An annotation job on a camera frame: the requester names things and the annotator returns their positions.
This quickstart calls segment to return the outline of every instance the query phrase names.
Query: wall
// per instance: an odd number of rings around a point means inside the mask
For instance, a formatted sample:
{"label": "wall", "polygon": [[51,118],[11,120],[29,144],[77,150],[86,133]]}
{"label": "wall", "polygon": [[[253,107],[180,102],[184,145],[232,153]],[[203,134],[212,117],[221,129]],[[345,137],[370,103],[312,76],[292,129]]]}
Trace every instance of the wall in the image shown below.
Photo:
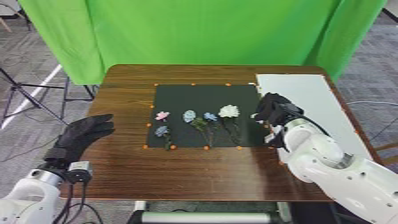
{"label": "wall", "polygon": [[390,12],[398,17],[398,0],[390,0],[388,5],[386,5],[386,9],[390,10]]}
{"label": "wall", "polygon": [[[0,3],[6,3],[15,8],[17,11],[22,10],[17,0],[0,0]],[[15,15],[13,10],[0,5],[0,16],[13,16],[13,15]]]}

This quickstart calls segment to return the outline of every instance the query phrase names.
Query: white flower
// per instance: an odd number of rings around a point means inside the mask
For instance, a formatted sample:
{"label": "white flower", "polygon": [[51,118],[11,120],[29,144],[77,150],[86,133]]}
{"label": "white flower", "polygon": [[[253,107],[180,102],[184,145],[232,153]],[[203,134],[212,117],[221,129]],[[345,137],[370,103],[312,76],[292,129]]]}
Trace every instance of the white flower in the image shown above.
{"label": "white flower", "polygon": [[191,123],[196,119],[196,111],[194,110],[187,110],[184,113],[184,120],[187,123]]}
{"label": "white flower", "polygon": [[221,113],[219,113],[221,117],[239,117],[241,116],[241,110],[239,107],[234,105],[228,105],[221,108]]}

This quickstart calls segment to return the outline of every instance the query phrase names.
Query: table leg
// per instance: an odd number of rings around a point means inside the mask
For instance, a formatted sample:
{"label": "table leg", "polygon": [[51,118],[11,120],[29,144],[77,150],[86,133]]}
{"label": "table leg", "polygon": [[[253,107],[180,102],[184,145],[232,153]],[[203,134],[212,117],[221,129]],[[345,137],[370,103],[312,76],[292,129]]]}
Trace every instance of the table leg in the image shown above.
{"label": "table leg", "polygon": [[10,26],[8,26],[8,23],[6,23],[4,19],[3,19],[3,17],[0,17],[0,23],[4,25],[6,30],[13,33],[13,30],[11,30]]}

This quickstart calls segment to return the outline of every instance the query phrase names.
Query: black mat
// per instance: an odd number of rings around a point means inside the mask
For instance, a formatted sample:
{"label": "black mat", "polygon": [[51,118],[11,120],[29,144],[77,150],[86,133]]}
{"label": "black mat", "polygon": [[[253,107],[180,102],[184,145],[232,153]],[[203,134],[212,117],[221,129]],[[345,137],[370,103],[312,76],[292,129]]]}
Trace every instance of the black mat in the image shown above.
{"label": "black mat", "polygon": [[[207,144],[202,132],[184,121],[187,110],[196,111],[198,117],[207,112],[219,115],[221,108],[226,105],[239,106],[241,117],[237,124],[241,127],[241,146],[262,146],[269,129],[264,128],[251,115],[257,111],[260,96],[253,85],[242,86],[189,86],[161,85],[155,94],[155,109],[152,114],[152,123],[148,133],[148,146],[164,147],[166,140],[155,136],[157,128],[168,124],[173,131],[173,143],[178,147],[203,147]],[[155,120],[161,111],[171,112],[168,123]],[[214,147],[235,147],[230,134],[223,128],[216,132]]]}

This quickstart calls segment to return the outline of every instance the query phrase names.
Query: blue flower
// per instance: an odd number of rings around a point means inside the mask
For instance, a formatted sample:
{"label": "blue flower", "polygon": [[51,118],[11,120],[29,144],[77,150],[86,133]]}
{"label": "blue flower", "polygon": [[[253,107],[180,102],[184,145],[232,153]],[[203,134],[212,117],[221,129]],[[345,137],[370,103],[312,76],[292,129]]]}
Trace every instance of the blue flower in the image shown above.
{"label": "blue flower", "polygon": [[155,135],[159,136],[159,137],[164,137],[164,135],[170,133],[170,128],[168,128],[168,126],[161,126],[159,127],[159,129],[157,129],[157,131],[155,131]]}
{"label": "blue flower", "polygon": [[205,113],[205,119],[210,120],[210,121],[218,121],[218,116],[210,112],[207,112]]}
{"label": "blue flower", "polygon": [[191,123],[196,119],[196,111],[194,110],[187,110],[184,113],[184,120],[187,123]]}

